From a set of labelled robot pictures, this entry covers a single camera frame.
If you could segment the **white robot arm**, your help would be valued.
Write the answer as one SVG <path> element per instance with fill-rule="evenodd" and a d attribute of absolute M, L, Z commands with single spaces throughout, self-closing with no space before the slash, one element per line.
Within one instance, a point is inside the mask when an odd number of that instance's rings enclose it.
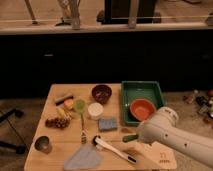
<path fill-rule="evenodd" d="M 213 139 L 176 128 L 178 120 L 173 109 L 161 107 L 139 124 L 138 140 L 147 144 L 157 141 L 213 169 Z"/>

